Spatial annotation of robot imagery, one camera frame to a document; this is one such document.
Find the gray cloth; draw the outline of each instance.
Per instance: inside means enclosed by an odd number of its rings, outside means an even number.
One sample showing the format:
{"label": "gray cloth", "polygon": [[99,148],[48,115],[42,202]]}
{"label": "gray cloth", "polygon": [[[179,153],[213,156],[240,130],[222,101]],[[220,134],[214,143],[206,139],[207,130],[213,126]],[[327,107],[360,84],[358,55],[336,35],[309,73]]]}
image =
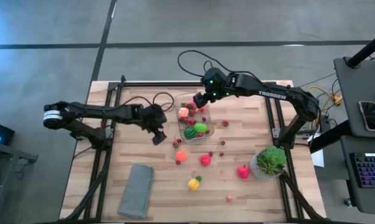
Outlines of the gray cloth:
{"label": "gray cloth", "polygon": [[133,164],[118,214],[135,219],[146,218],[153,173],[152,167]]}

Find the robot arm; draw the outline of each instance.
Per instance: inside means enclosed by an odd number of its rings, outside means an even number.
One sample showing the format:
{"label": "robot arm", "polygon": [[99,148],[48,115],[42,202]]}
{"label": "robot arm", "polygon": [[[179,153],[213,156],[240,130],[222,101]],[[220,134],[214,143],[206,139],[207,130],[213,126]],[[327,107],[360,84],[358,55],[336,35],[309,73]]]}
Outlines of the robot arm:
{"label": "robot arm", "polygon": [[320,114],[319,101],[311,93],[305,92],[301,88],[262,83],[258,78],[242,73],[232,72],[225,75],[215,67],[207,70],[201,78],[201,83],[206,92],[198,93],[193,97],[198,108],[203,107],[208,101],[213,103],[231,95],[236,97],[260,95],[289,101],[297,115],[288,126],[280,130],[277,146],[281,148],[289,147],[291,149],[298,130],[306,122],[312,122]]}
{"label": "robot arm", "polygon": [[84,105],[78,102],[60,101],[44,106],[44,126],[49,129],[64,128],[71,131],[71,136],[84,136],[97,149],[106,144],[104,128],[91,128],[77,121],[77,118],[111,119],[121,124],[135,124],[148,133],[154,133],[153,144],[158,145],[167,137],[159,128],[167,122],[165,114],[157,104],[146,108],[141,104],[120,105],[115,108],[107,106]]}

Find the gray floor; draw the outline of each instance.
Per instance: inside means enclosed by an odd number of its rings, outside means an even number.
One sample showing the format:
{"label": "gray floor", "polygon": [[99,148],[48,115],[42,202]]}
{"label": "gray floor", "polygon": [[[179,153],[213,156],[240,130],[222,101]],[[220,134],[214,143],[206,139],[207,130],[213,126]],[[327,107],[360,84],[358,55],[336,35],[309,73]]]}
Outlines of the gray floor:
{"label": "gray floor", "polygon": [[[99,43],[110,0],[1,1],[0,44]],[[119,0],[108,42],[370,40],[375,0]],[[333,73],[333,59],[361,45],[197,48],[231,69],[263,80],[301,85]],[[186,49],[106,49],[99,80],[194,80],[178,68]],[[39,154],[23,180],[14,178],[4,223],[54,221],[59,216],[75,141],[42,125],[43,106],[86,100],[97,49],[0,50],[0,123],[16,131],[13,146]],[[186,55],[183,65],[202,72],[204,59]],[[326,89],[335,77],[317,82]],[[337,122],[344,106],[333,108]],[[343,180],[319,173],[332,220],[375,223],[375,215],[346,208]]]}

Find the rgb keyboard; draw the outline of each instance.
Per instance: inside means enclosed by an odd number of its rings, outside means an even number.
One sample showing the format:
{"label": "rgb keyboard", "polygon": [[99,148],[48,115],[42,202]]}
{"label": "rgb keyboard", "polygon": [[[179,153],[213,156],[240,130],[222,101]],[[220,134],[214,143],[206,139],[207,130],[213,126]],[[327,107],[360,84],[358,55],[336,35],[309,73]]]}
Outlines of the rgb keyboard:
{"label": "rgb keyboard", "polygon": [[356,178],[361,188],[375,188],[375,153],[353,153]]}

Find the artificial plant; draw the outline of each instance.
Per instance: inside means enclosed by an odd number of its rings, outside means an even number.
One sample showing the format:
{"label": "artificial plant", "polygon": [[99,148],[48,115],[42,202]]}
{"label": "artificial plant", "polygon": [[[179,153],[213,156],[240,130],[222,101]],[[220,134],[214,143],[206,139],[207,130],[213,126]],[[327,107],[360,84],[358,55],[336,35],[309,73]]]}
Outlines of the artificial plant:
{"label": "artificial plant", "polygon": [[257,165],[267,175],[277,175],[283,171],[286,164],[286,155],[283,149],[268,146],[257,156]]}

